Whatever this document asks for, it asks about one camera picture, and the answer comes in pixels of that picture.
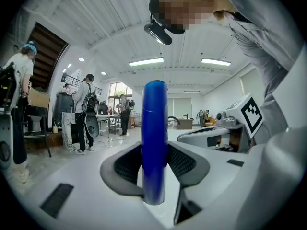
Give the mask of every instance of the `ceiling light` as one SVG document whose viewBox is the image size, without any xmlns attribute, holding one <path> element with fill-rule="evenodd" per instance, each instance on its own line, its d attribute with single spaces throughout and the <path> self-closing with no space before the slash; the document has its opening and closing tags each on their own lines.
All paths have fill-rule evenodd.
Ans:
<svg viewBox="0 0 307 230">
<path fill-rule="evenodd" d="M 207 58 L 202 58 L 201 62 L 202 63 L 208 63 L 208 64 L 227 66 L 227 67 L 229 67 L 231 65 L 231 62 L 216 60 L 216 59 L 207 59 Z"/>
<path fill-rule="evenodd" d="M 152 64 L 152 63 L 161 63 L 161 62 L 164 62 L 163 57 L 130 62 L 129 65 L 131 67 L 135 67 L 135 66 L 140 66 L 140 65 Z"/>
<path fill-rule="evenodd" d="M 200 91 L 184 91 L 184 94 L 199 94 Z"/>
</svg>

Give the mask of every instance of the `black rubber pad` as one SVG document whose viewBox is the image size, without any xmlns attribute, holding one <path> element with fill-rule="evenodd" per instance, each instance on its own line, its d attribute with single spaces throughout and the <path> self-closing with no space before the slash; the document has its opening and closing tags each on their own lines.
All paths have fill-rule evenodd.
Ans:
<svg viewBox="0 0 307 230">
<path fill-rule="evenodd" d="M 242 167 L 243 164 L 244 164 L 244 162 L 238 161 L 238 160 L 234 160 L 234 159 L 228 160 L 227 163 L 230 163 L 230 164 L 233 164 L 233 165 L 236 165 L 236 166 L 239 166 L 239 167 Z"/>
<path fill-rule="evenodd" d="M 72 185 L 61 183 L 53 190 L 40 208 L 53 218 L 57 218 L 73 188 Z"/>
</svg>

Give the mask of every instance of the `bag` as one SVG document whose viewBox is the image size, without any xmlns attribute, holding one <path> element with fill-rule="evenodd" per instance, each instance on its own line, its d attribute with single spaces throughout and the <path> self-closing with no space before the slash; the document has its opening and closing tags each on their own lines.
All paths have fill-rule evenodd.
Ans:
<svg viewBox="0 0 307 230">
<path fill-rule="evenodd" d="M 95 113 L 95 107 L 97 104 L 99 104 L 99 100 L 97 98 L 96 93 L 91 93 L 91 86 L 90 84 L 87 84 L 89 91 L 87 96 L 85 97 L 83 103 L 82 103 L 82 111 L 85 112 L 86 114 L 89 113 Z"/>
<path fill-rule="evenodd" d="M 125 109 L 132 111 L 134 109 L 135 103 L 134 100 L 128 100 L 126 99 Z"/>
</svg>

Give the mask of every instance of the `blue cylinder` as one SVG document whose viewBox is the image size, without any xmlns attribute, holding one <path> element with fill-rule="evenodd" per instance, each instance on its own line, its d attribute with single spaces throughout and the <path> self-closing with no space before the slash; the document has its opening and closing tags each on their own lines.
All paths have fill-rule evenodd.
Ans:
<svg viewBox="0 0 307 230">
<path fill-rule="evenodd" d="M 142 167 L 144 202 L 164 202 L 167 163 L 167 85 L 155 80 L 145 85 L 142 111 Z"/>
</svg>

